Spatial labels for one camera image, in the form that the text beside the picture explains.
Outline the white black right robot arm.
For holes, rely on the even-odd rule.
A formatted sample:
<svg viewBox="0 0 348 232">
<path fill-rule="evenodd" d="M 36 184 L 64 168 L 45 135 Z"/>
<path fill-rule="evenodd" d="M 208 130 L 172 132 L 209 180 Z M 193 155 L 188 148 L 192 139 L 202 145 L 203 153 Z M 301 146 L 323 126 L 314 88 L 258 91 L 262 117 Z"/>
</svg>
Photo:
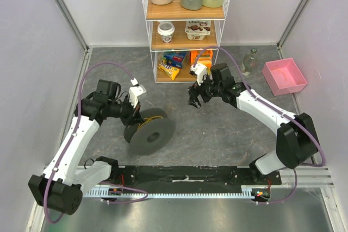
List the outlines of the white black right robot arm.
<svg viewBox="0 0 348 232">
<path fill-rule="evenodd" d="M 189 104 L 200 108 L 213 97 L 248 113 L 276 135 L 276 148 L 250 163 L 249 178 L 255 185 L 268 180 L 269 174 L 283 168 L 295 169 L 319 152 L 319 142 L 312 118 L 283 110 L 259 96 L 243 82 L 236 82 L 226 64 L 208 69 L 204 64 L 192 65 L 196 78 L 188 88 Z"/>
</svg>

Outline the black cable spool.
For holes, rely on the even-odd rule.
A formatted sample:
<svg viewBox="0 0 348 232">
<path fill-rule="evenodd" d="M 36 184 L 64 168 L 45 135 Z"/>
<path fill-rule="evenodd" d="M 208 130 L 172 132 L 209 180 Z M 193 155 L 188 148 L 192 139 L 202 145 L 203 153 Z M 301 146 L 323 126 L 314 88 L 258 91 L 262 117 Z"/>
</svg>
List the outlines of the black cable spool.
<svg viewBox="0 0 348 232">
<path fill-rule="evenodd" d="M 176 124 L 160 108 L 142 111 L 144 124 L 128 126 L 123 132 L 131 155 L 150 155 L 162 149 L 174 136 Z"/>
</svg>

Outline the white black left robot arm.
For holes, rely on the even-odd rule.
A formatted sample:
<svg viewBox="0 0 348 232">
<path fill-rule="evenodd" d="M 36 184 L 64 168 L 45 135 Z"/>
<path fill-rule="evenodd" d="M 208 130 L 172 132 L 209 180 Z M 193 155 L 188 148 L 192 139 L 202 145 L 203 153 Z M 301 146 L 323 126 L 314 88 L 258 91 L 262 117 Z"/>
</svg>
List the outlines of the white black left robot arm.
<svg viewBox="0 0 348 232">
<path fill-rule="evenodd" d="M 31 176 L 28 186 L 39 206 L 63 214 L 74 214 L 82 197 L 100 182 L 113 185 L 121 180 L 117 160 L 105 156 L 97 158 L 92 166 L 77 173 L 77 167 L 87 145 L 104 120 L 119 118 L 126 126 L 140 123 L 139 98 L 146 89 L 131 81 L 132 86 L 120 101 L 116 98 L 120 84 L 99 80 L 96 91 L 80 100 L 74 112 L 70 129 L 58 152 L 41 175 Z"/>
</svg>

